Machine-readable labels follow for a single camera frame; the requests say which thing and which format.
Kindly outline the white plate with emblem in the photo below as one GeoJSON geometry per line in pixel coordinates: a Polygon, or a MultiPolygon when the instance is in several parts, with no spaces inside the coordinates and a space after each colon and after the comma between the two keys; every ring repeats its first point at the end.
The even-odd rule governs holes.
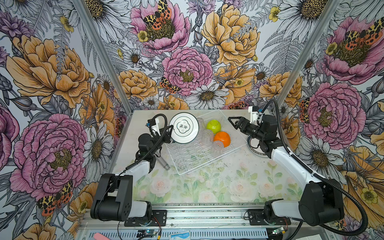
{"type": "Polygon", "coordinates": [[[190,113],[179,113],[173,116],[171,138],[178,144],[188,144],[198,136],[200,126],[197,118],[190,113]]]}

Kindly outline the green rimmed white plate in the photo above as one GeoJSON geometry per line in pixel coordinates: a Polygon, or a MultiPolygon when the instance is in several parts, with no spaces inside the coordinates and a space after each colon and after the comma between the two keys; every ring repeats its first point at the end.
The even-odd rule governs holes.
{"type": "Polygon", "coordinates": [[[252,144],[251,144],[251,140],[252,140],[251,137],[248,137],[248,138],[247,138],[247,146],[248,146],[249,150],[250,150],[253,154],[255,154],[256,156],[259,156],[259,157],[261,157],[261,158],[268,158],[268,156],[267,156],[265,153],[263,153],[263,152],[258,152],[258,151],[257,151],[257,149],[258,149],[259,147],[253,147],[253,146],[252,146],[252,144]]]}

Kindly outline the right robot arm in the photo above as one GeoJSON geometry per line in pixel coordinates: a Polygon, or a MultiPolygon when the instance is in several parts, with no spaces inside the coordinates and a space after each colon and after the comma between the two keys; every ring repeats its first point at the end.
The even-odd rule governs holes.
{"type": "Polygon", "coordinates": [[[257,139],[266,156],[284,168],[303,191],[298,201],[267,201],[263,210],[266,222],[292,218],[310,226],[319,226],[344,218],[341,185],[310,169],[286,146],[278,133],[276,117],[264,115],[256,125],[244,117],[229,117],[228,120],[236,130],[257,139]]]}

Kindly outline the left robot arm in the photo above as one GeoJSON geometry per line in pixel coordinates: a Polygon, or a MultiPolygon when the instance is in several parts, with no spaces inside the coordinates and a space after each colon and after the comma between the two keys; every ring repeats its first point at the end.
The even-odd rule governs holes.
{"type": "Polygon", "coordinates": [[[162,128],[159,134],[142,134],[139,136],[139,150],[135,161],[120,174],[103,174],[91,206],[91,218],[101,221],[152,220],[152,204],[133,199],[133,186],[155,167],[158,152],[164,143],[171,142],[173,126],[162,128]]]}

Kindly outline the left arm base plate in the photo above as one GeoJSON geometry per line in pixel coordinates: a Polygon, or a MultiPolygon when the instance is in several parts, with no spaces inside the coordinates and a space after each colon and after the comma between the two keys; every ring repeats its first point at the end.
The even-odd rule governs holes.
{"type": "Polygon", "coordinates": [[[167,210],[153,210],[149,219],[129,218],[124,222],[125,227],[164,227],[167,223],[167,210]]]}

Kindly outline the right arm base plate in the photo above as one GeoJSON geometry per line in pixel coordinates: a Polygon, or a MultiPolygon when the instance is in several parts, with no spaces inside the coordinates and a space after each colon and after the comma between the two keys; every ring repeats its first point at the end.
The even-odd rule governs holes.
{"type": "Polygon", "coordinates": [[[266,212],[262,209],[249,209],[246,213],[249,223],[251,226],[256,225],[281,225],[289,226],[291,225],[291,220],[289,218],[277,217],[272,212],[266,212]]]}

